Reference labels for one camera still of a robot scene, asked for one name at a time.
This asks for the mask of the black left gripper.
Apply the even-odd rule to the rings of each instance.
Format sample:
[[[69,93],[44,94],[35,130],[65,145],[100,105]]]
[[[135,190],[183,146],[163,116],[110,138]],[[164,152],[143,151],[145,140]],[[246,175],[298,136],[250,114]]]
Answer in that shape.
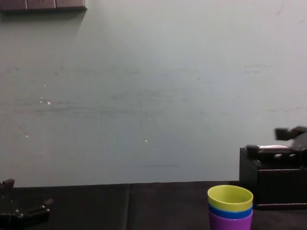
[[[23,230],[26,219],[44,219],[50,214],[50,207],[54,200],[48,199],[36,207],[12,210],[12,190],[15,180],[7,179],[0,183],[0,229],[1,230]]]

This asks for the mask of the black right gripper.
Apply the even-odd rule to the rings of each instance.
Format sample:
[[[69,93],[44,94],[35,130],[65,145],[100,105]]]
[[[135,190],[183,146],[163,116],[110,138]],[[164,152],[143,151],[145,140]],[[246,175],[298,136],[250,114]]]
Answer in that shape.
[[[296,126],[292,129],[276,128],[275,139],[288,141],[293,139],[291,147],[282,145],[247,145],[247,156],[251,160],[265,165],[306,166],[307,165],[307,128]]]

